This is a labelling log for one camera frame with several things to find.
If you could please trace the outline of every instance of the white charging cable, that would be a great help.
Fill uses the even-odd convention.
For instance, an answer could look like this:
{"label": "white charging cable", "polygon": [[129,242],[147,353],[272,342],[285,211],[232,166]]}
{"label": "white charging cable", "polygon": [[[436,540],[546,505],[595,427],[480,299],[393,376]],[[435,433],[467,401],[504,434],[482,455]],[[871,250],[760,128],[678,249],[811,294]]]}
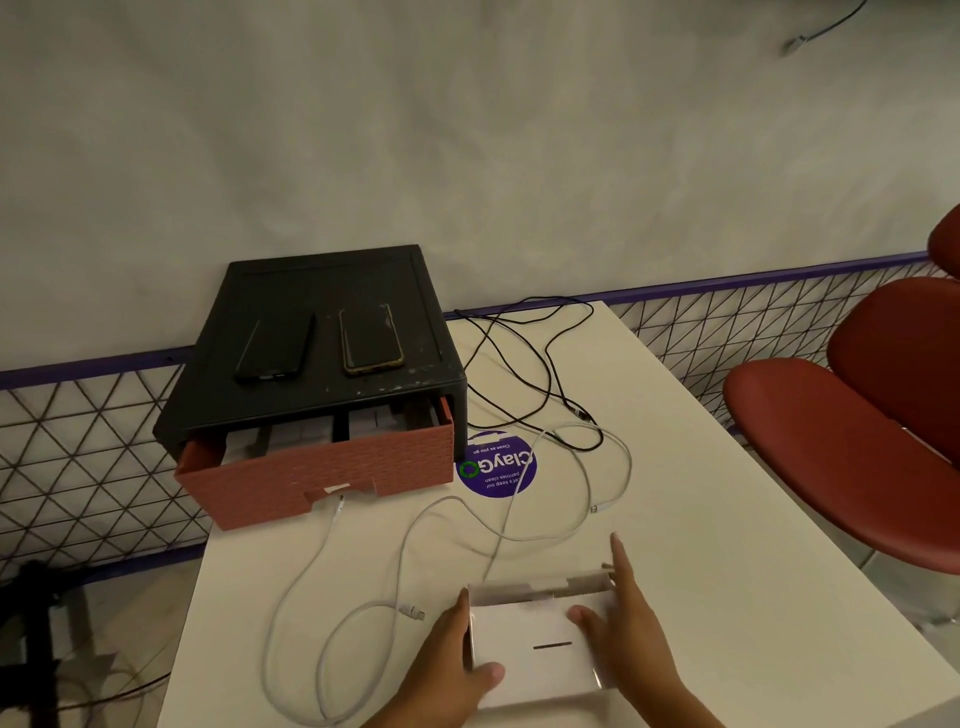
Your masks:
{"label": "white charging cable", "polygon": [[[573,456],[576,458],[577,464],[580,466],[581,471],[583,471],[585,481],[587,483],[587,494],[588,494],[587,508],[585,509],[581,519],[579,519],[576,525],[574,525],[572,528],[569,528],[566,531],[563,531],[562,533],[547,534],[542,536],[508,536],[507,534],[504,533],[504,530],[506,529],[507,519],[509,519],[510,517],[510,510],[513,507],[514,499],[516,498],[516,495],[520,491],[520,486],[523,483],[524,476],[527,474],[527,469],[530,467],[530,464],[533,462],[534,448],[537,446],[537,443],[540,441],[540,438],[546,433],[546,431],[551,431],[554,434],[556,434],[558,430],[569,429],[572,427],[587,428],[587,429],[595,430],[597,432],[603,432],[605,435],[610,437],[614,442],[616,442],[623,449],[624,454],[627,456],[627,474],[623,480],[623,488],[620,489],[620,492],[615,497],[609,500],[603,500],[603,501],[594,503],[593,491],[590,486],[590,478],[589,478],[587,469],[584,467],[584,464],[581,461],[579,454],[575,450],[571,450],[570,452],[572,452]],[[264,696],[267,698],[267,700],[270,702],[270,704],[274,707],[274,709],[278,713],[280,713],[282,716],[284,716],[288,720],[291,720],[297,723],[298,725],[308,726],[308,728],[330,728],[330,726],[339,725],[340,723],[343,723],[344,721],[354,717],[370,701],[370,698],[372,697],[374,691],[376,690],[377,686],[380,684],[380,680],[383,678],[383,673],[387,669],[387,664],[390,662],[390,656],[394,650],[394,641],[396,638],[397,613],[400,613],[405,617],[409,617],[411,619],[423,619],[424,617],[423,612],[417,609],[416,607],[414,607],[413,605],[406,604],[399,601],[400,576],[402,575],[402,572],[403,572],[403,555],[406,552],[407,540],[410,538],[410,534],[413,532],[414,526],[416,526],[417,523],[420,521],[420,519],[423,518],[423,516],[426,515],[426,513],[428,513],[431,509],[433,509],[434,507],[440,505],[445,501],[456,500],[458,503],[464,506],[464,508],[467,509],[467,511],[477,520],[478,523],[480,523],[480,525],[482,525],[484,528],[486,528],[488,531],[490,531],[493,535],[497,537],[496,548],[494,549],[492,558],[487,565],[487,570],[484,572],[484,579],[486,579],[487,574],[490,572],[490,569],[493,565],[493,560],[496,558],[496,555],[499,552],[500,544],[503,541],[511,541],[515,543],[528,543],[532,541],[560,540],[560,539],[565,539],[569,536],[572,536],[573,534],[575,534],[577,531],[580,530],[580,527],[584,524],[584,521],[587,520],[587,518],[591,513],[599,513],[600,511],[603,511],[611,507],[623,497],[623,495],[627,492],[627,488],[630,486],[630,478],[634,470],[634,457],[630,453],[630,448],[627,447],[626,443],[624,443],[619,436],[613,434],[608,429],[605,429],[599,425],[594,425],[593,423],[587,423],[587,422],[562,423],[559,425],[554,425],[552,427],[545,428],[544,431],[541,432],[540,435],[538,435],[538,437],[534,440],[533,445],[530,447],[530,453],[531,453],[531,456],[527,459],[527,462],[524,464],[523,470],[520,473],[520,478],[516,482],[516,488],[514,489],[514,493],[510,497],[510,503],[507,506],[507,514],[506,514],[506,517],[504,518],[503,525],[499,529],[494,528],[493,526],[487,524],[482,518],[480,518],[480,516],[476,513],[476,511],[474,511],[469,506],[469,504],[459,496],[444,496],[444,497],[438,498],[437,500],[434,500],[432,503],[427,505],[422,511],[420,511],[417,514],[417,517],[414,518],[413,521],[410,523],[410,525],[407,527],[406,533],[403,534],[403,541],[400,543],[400,553],[396,563],[396,578],[394,581],[394,598],[392,600],[369,601],[366,604],[361,604],[360,606],[352,609],[349,613],[347,613],[345,617],[343,617],[337,623],[337,625],[330,632],[330,635],[326,638],[326,643],[324,644],[324,647],[320,652],[320,657],[317,660],[317,667],[314,672],[314,690],[317,697],[317,704],[320,707],[320,712],[322,717],[311,718],[311,717],[298,716],[292,713],[285,706],[281,705],[279,701],[275,699],[275,697],[270,691],[270,680],[268,675],[270,644],[273,639],[274,630],[276,628],[276,618],[279,615],[280,609],[282,608],[287,597],[290,595],[290,593],[294,590],[294,588],[303,578],[303,575],[307,573],[310,567],[313,566],[314,562],[316,562],[317,559],[320,557],[320,554],[324,550],[324,546],[326,546],[326,542],[330,538],[330,534],[333,532],[333,526],[337,521],[337,517],[340,516],[340,513],[344,509],[344,497],[340,496],[340,502],[337,504],[337,509],[333,514],[332,520],[330,521],[330,527],[327,529],[326,535],[321,540],[320,546],[317,548],[317,551],[313,555],[313,558],[310,559],[307,565],[303,567],[303,569],[297,575],[297,578],[294,579],[293,582],[291,582],[290,586],[288,586],[286,590],[283,592],[283,595],[280,597],[279,601],[276,604],[273,616],[270,619],[270,626],[267,628],[267,636],[263,645],[263,657],[260,664],[260,686],[263,690]],[[375,607],[386,607],[394,611],[393,618],[391,619],[391,622],[390,622],[390,634],[386,641],[387,647],[384,650],[384,654],[382,658],[377,663],[377,666],[373,671],[370,681],[367,683],[367,686],[364,688],[361,695],[353,702],[352,705],[350,705],[342,713],[332,716],[326,705],[326,699],[324,698],[324,689],[322,684],[324,666],[326,664],[326,657],[327,657],[330,645],[333,643],[333,640],[337,636],[337,633],[344,627],[345,624],[347,624],[347,622],[349,622],[351,619],[353,619],[357,615],[362,614],[363,612],[366,612],[368,609],[373,609]]]}

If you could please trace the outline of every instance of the black smartphone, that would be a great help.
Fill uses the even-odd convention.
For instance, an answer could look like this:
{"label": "black smartphone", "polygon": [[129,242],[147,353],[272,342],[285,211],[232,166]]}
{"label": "black smartphone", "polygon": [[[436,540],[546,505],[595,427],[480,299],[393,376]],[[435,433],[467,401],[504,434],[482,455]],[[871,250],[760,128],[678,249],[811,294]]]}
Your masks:
{"label": "black smartphone", "polygon": [[394,315],[386,303],[356,305],[340,311],[344,371],[364,375],[403,364]]}
{"label": "black smartphone", "polygon": [[313,330],[313,319],[313,311],[305,308],[264,313],[251,329],[234,378],[265,381],[298,375]]}

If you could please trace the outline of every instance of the chrome chair leg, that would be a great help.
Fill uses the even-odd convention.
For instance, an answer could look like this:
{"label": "chrome chair leg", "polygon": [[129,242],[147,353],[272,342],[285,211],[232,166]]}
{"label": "chrome chair leg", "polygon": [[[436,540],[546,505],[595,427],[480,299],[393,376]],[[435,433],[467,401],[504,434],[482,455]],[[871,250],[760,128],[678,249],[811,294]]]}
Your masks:
{"label": "chrome chair leg", "polygon": [[918,629],[924,634],[927,634],[951,624],[960,625],[960,611],[953,615],[953,617],[937,617],[936,619],[931,619],[929,622],[918,627]]}
{"label": "chrome chair leg", "polygon": [[876,555],[877,555],[877,550],[875,548],[872,548],[870,550],[870,553],[867,554],[867,558],[865,558],[862,562],[860,562],[860,566],[858,568],[861,571],[863,571],[864,569],[869,567],[871,563],[874,561],[874,559],[876,558]]}

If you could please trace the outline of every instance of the hand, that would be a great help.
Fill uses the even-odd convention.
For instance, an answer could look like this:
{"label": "hand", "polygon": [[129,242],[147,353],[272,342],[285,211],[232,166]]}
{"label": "hand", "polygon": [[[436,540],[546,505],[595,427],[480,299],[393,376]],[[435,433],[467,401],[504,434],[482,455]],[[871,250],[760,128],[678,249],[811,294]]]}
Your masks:
{"label": "hand", "polygon": [[396,696],[368,728],[460,728],[480,698],[500,684],[504,668],[488,663],[464,669],[464,635],[470,624],[467,590],[437,619]]}
{"label": "hand", "polygon": [[615,533],[610,546],[616,607],[608,620],[579,605],[567,616],[583,631],[599,667],[643,716],[680,699],[686,688],[660,621],[636,585],[627,552]]}

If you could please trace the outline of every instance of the concrete wall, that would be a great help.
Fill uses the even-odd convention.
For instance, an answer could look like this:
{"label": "concrete wall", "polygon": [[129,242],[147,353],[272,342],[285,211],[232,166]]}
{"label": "concrete wall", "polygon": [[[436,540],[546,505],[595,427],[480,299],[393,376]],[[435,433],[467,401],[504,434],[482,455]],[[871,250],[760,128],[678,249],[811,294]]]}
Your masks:
{"label": "concrete wall", "polygon": [[192,343],[227,262],[418,242],[445,308],[923,247],[960,5],[9,0],[0,370]]}

